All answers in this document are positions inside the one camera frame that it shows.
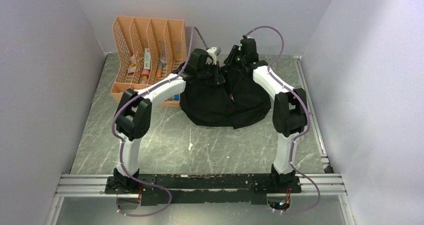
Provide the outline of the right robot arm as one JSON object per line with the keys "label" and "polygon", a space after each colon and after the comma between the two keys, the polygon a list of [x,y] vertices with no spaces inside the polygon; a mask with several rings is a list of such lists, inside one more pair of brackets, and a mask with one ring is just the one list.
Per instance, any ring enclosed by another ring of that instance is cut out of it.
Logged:
{"label": "right robot arm", "polygon": [[278,133],[277,154],[271,173],[278,185],[294,182],[298,174],[294,165],[298,139],[310,129],[305,90],[284,82],[272,71],[270,64],[260,60],[256,40],[251,36],[244,35],[224,63],[228,71],[233,69],[244,75],[270,101],[272,124]]}

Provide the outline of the black student backpack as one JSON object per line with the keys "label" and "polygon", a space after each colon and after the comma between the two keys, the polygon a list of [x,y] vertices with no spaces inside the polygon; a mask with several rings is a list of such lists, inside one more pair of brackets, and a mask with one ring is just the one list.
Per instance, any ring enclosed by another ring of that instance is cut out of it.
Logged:
{"label": "black student backpack", "polygon": [[254,66],[223,66],[225,82],[219,85],[199,76],[189,77],[180,94],[181,109],[194,124],[205,127],[239,129],[263,120],[271,109],[271,98],[254,82]]}

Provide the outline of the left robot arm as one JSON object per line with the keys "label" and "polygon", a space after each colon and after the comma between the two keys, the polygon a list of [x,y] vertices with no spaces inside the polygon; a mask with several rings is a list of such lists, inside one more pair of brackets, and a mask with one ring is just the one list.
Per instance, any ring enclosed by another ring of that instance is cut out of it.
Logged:
{"label": "left robot arm", "polygon": [[219,47],[206,50],[196,48],[188,59],[160,82],[135,91],[127,89],[119,102],[113,118],[112,133],[119,139],[119,161],[113,170],[113,177],[124,190],[131,191],[141,181],[138,179],[138,155],[142,137],[149,131],[153,107],[186,89],[189,79],[195,78],[200,69],[219,67]]}

